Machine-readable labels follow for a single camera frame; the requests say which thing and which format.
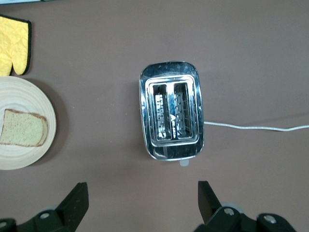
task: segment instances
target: toaster heating element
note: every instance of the toaster heating element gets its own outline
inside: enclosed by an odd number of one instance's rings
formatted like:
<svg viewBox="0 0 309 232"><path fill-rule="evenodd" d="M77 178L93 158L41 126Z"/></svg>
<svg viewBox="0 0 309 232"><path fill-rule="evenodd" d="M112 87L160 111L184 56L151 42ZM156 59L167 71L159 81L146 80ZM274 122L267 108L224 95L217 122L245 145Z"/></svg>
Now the toaster heating element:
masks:
<svg viewBox="0 0 309 232"><path fill-rule="evenodd" d="M145 145L157 160L184 160L204 145L204 118L196 68L186 62L153 64L140 75Z"/></svg>

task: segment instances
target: light blue object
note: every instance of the light blue object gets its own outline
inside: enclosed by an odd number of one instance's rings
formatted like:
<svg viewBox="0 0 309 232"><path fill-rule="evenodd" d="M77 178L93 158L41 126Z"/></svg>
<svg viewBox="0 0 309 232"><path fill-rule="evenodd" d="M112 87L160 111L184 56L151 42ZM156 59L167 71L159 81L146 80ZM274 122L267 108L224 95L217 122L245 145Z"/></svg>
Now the light blue object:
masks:
<svg viewBox="0 0 309 232"><path fill-rule="evenodd" d="M12 3L35 2L35 1L52 1L52 0L0 0L0 5L1 4L12 4Z"/></svg>

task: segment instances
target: bolt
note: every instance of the bolt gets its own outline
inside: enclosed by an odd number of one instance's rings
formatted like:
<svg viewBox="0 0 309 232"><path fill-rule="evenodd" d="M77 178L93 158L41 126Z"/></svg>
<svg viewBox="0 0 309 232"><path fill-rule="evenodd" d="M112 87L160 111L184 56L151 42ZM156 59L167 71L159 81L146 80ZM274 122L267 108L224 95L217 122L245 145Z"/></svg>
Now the bolt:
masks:
<svg viewBox="0 0 309 232"><path fill-rule="evenodd" d="M48 217L49 217L49 213L43 213L43 214L41 214L40 219L45 219L45 218L48 218Z"/></svg>
<svg viewBox="0 0 309 232"><path fill-rule="evenodd" d="M227 215L230 215L230 216L233 216L233 215L234 215L234 211L233 211L231 208L225 208L225 209L224 209L224 212L225 212Z"/></svg>
<svg viewBox="0 0 309 232"><path fill-rule="evenodd" d="M8 223L6 221L0 222L0 228L5 227Z"/></svg>
<svg viewBox="0 0 309 232"><path fill-rule="evenodd" d="M276 219L271 215L265 215L264 219L271 224L277 223Z"/></svg>

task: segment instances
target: oven mitt thumb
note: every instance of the oven mitt thumb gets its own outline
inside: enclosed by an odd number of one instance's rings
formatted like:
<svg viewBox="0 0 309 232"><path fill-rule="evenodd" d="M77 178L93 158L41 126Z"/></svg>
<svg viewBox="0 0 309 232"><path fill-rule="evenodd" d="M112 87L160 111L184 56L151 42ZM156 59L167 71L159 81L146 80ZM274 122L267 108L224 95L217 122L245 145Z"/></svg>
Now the oven mitt thumb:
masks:
<svg viewBox="0 0 309 232"><path fill-rule="evenodd" d="M30 55L31 23L0 14L0 76L25 74Z"/></svg>

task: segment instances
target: gray surface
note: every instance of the gray surface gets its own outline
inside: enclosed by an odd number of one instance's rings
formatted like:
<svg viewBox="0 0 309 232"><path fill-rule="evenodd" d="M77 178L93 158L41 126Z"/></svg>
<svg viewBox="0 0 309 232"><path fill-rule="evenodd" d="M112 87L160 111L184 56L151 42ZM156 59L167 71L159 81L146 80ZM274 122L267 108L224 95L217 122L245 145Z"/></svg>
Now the gray surface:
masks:
<svg viewBox="0 0 309 232"><path fill-rule="evenodd" d="M200 74L205 119L309 124L308 1L61 0L1 6L33 25L23 76L52 101L55 142L35 164L0 171L0 218L19 223L77 182L90 208L78 232L190 232L202 223L197 182L255 218L308 231L309 130L206 126L188 167L146 153L138 79L150 63L185 60Z"/></svg>

